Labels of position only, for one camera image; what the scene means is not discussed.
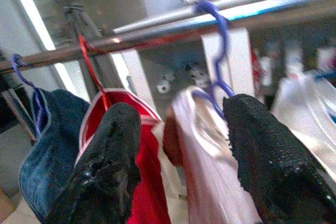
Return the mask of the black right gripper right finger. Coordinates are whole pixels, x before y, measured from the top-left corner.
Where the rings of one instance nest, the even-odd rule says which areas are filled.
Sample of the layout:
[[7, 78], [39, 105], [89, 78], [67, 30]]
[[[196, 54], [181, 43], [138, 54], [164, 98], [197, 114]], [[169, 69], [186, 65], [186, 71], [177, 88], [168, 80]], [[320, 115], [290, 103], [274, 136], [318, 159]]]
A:
[[262, 224], [336, 224], [336, 181], [256, 98], [223, 100], [238, 179]]

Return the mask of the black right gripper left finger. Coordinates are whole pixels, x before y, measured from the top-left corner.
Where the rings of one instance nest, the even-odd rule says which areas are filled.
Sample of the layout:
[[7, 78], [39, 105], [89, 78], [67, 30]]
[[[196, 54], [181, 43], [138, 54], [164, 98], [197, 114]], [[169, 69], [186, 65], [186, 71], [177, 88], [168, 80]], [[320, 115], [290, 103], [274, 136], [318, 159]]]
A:
[[141, 180], [135, 163], [140, 138], [138, 111], [126, 103], [114, 104], [43, 224], [126, 224]]

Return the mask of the red shirt with white trim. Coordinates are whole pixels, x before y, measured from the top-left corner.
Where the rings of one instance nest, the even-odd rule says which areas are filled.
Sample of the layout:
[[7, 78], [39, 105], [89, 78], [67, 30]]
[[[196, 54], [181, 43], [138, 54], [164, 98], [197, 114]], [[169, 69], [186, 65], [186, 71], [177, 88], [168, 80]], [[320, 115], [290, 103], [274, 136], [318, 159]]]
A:
[[135, 188], [131, 217], [127, 224], [171, 224], [161, 176], [159, 143], [152, 133], [152, 128], [162, 119], [144, 100], [121, 88], [106, 88], [99, 91], [82, 121], [76, 160], [80, 159], [95, 135], [107, 110], [106, 105], [112, 106], [119, 102], [133, 106], [141, 117], [140, 151], [136, 159], [141, 181]]

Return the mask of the navy blue shirt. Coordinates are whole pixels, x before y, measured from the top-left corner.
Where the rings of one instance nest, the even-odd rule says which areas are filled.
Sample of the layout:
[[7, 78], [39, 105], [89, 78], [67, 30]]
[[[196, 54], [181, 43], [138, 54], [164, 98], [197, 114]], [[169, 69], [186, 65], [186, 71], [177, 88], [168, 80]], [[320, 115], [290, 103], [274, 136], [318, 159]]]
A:
[[18, 181], [28, 206], [44, 222], [74, 167], [89, 103], [66, 90], [41, 92], [48, 123], [22, 162]]

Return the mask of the pale pink shirt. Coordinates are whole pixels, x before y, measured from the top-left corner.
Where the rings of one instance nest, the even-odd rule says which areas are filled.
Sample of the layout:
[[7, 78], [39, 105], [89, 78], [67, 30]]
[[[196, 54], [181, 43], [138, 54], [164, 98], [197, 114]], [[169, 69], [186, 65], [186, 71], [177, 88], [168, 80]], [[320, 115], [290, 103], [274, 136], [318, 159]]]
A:
[[180, 91], [166, 112], [163, 149], [184, 169], [188, 224], [260, 224], [254, 202], [238, 180], [226, 122], [209, 100]]

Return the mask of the plain white shirt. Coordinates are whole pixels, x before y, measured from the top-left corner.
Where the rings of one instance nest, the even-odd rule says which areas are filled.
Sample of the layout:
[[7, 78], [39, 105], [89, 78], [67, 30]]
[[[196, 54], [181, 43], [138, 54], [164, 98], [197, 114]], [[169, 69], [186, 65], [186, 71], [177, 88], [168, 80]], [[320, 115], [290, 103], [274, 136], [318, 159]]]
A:
[[317, 75], [312, 70], [281, 79], [271, 112], [336, 182], [336, 88]]

